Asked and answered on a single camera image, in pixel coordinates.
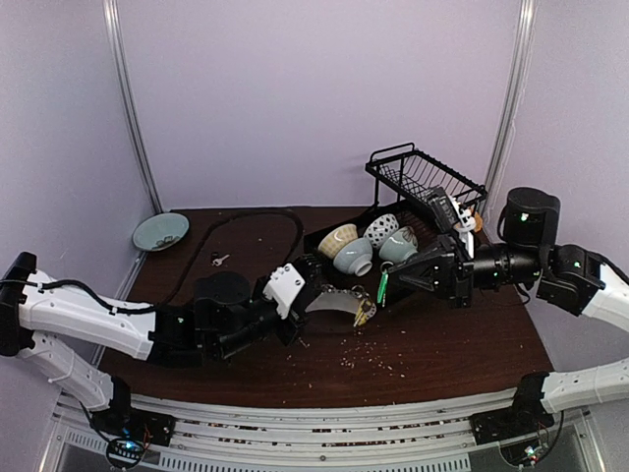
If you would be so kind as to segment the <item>yellow tagged key bunch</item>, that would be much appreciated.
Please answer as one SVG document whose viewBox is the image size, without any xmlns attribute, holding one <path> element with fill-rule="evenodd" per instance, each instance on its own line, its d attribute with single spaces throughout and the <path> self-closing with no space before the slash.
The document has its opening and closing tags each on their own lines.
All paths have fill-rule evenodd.
<svg viewBox="0 0 629 472">
<path fill-rule="evenodd" d="M 365 325 L 375 314 L 377 305 L 368 300 L 363 300 L 354 317 L 353 327 Z"/>
</svg>

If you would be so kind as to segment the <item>green tagged key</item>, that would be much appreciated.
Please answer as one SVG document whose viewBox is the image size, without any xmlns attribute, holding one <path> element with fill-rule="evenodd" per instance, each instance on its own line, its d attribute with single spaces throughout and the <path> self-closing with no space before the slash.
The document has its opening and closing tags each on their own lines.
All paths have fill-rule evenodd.
<svg viewBox="0 0 629 472">
<path fill-rule="evenodd" d="M 380 280 L 376 293 L 376 303 L 380 308 L 385 307 L 388 286 L 389 270 L 394 266 L 393 262 L 384 261 L 380 265 Z"/>
</svg>

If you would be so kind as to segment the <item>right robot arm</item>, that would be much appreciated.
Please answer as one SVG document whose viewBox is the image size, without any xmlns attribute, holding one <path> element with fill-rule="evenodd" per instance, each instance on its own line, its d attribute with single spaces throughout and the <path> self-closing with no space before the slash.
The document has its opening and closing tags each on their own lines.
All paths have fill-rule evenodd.
<svg viewBox="0 0 629 472">
<path fill-rule="evenodd" d="M 499 243 L 469 252 L 450 234 L 382 272 L 378 294 L 390 286 L 420 289 L 465 307 L 474 289 L 513 285 L 535 290 L 537 298 L 575 317 L 585 316 L 628 328 L 628 276 L 606 256 L 556 242 L 560 200 L 530 187 L 507 194 L 498 219 Z M 521 435 L 542 415 L 624 400 L 628 362 L 620 360 L 572 372 L 523 377 L 503 423 Z"/>
</svg>

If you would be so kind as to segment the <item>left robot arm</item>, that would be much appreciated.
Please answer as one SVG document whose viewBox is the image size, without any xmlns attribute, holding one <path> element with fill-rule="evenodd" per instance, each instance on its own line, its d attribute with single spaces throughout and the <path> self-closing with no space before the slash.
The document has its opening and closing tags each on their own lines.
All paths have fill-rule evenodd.
<svg viewBox="0 0 629 472">
<path fill-rule="evenodd" d="M 303 255 L 256 284 L 220 271 L 198 280 L 185 305 L 150 305 L 101 297 L 79 280 L 55 280 L 23 252 L 1 278 L 1 354 L 32 363 L 88 411 L 102 412 L 119 436 L 130 437 L 142 417 L 131 407 L 129 387 L 93 367 L 65 337 L 166 368 L 226 361 L 270 334 L 292 344 L 321 293 L 320 278 L 320 261 Z"/>
</svg>

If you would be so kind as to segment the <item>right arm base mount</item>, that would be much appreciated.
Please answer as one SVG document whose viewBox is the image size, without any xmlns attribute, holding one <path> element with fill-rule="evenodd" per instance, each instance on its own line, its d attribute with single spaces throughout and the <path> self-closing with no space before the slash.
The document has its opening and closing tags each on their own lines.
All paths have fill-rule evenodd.
<svg viewBox="0 0 629 472">
<path fill-rule="evenodd" d="M 549 429 L 554 417 L 542 406 L 543 382 L 549 372 L 525 375 L 518 383 L 511 404 L 470 417 L 477 445 L 504 442 L 534 434 L 531 443 L 509 445 L 500 453 L 510 465 L 524 468 L 537 465 L 551 449 Z"/>
</svg>

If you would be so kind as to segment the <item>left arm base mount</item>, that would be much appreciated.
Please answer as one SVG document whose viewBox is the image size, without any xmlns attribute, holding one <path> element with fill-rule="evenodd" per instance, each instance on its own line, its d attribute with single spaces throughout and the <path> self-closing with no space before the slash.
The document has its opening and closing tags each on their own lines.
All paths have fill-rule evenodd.
<svg viewBox="0 0 629 472">
<path fill-rule="evenodd" d="M 151 445 L 168 446 L 176 419 L 172 415 L 135 408 L 131 390 L 113 377 L 112 397 L 101 411 L 89 414 L 89 424 L 106 442 L 105 458 L 111 466 L 128 471 L 138 466 Z"/>
</svg>

